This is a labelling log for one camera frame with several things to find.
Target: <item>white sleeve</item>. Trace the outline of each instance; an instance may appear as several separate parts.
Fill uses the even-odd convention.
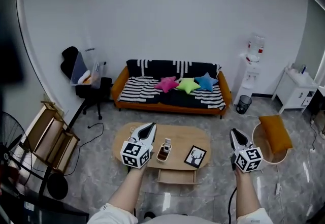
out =
[[[138,219],[128,211],[106,203],[95,213],[87,224],[137,224]]]
[[[255,221],[260,224],[273,224],[264,208],[237,218],[237,224],[251,224]]]

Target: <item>star pillow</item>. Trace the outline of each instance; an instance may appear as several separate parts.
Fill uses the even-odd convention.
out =
[[[175,76],[161,78],[161,82],[159,82],[157,85],[155,85],[155,88],[162,89],[165,93],[167,93],[168,90],[178,86],[178,83],[176,83],[175,80],[176,80]]]
[[[185,90],[187,94],[190,94],[192,90],[201,87],[194,82],[194,78],[182,78],[181,83],[176,87],[177,89]]]
[[[218,83],[217,79],[211,78],[209,73],[206,73],[202,77],[195,77],[195,80],[199,83],[201,86],[198,90],[206,89],[210,92],[213,92],[213,85]]]

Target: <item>blue star pillow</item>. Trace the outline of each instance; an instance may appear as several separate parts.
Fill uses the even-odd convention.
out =
[[[217,79],[211,78],[209,73],[206,73],[202,77],[195,77],[195,80],[199,83],[201,88],[198,88],[197,90],[203,90],[206,89],[210,92],[213,92],[213,85],[218,83]]]

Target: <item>sink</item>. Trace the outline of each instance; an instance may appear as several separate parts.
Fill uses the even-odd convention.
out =
[[[308,72],[298,73],[297,70],[287,70],[289,76],[301,87],[316,87],[316,82],[309,76]]]

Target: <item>pink star pillow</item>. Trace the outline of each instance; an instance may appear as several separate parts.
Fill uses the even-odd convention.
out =
[[[176,76],[174,77],[166,77],[161,78],[161,82],[155,85],[155,88],[162,89],[165,93],[168,92],[168,90],[177,87],[179,84],[175,82]]]

